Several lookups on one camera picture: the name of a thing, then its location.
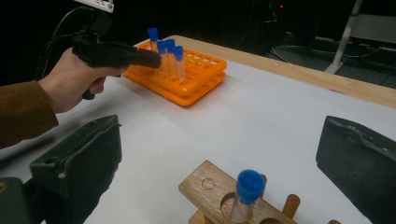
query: brown jacket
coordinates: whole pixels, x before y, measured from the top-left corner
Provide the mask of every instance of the brown jacket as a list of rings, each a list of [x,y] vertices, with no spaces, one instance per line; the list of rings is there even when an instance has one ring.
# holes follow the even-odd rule
[[[36,81],[0,87],[0,148],[35,138],[58,125]]]

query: clear test tube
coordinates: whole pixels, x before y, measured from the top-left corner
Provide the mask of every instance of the clear test tube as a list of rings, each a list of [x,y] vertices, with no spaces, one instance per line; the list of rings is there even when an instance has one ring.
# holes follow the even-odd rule
[[[186,71],[184,65],[184,51],[182,46],[175,46],[173,48],[176,62],[176,73],[178,77],[178,82],[180,84],[186,84]]]
[[[156,69],[156,73],[159,74],[162,77],[168,77],[168,58],[166,55],[166,47],[167,44],[165,41],[160,40],[157,42],[157,49],[158,53],[161,56],[161,65],[160,68]]]
[[[155,27],[149,28],[148,29],[148,38],[149,38],[149,44],[150,44],[151,50],[158,52],[158,49],[157,49],[157,42],[159,41],[158,29]]]
[[[167,44],[166,51],[168,56],[169,77],[171,78],[172,81],[176,81],[177,80],[176,59],[173,52],[173,48],[176,46],[176,42],[175,39],[166,39],[164,41]]]
[[[230,214],[231,222],[244,223],[251,218],[254,205],[264,188],[264,178],[256,171],[244,170],[239,174]]]

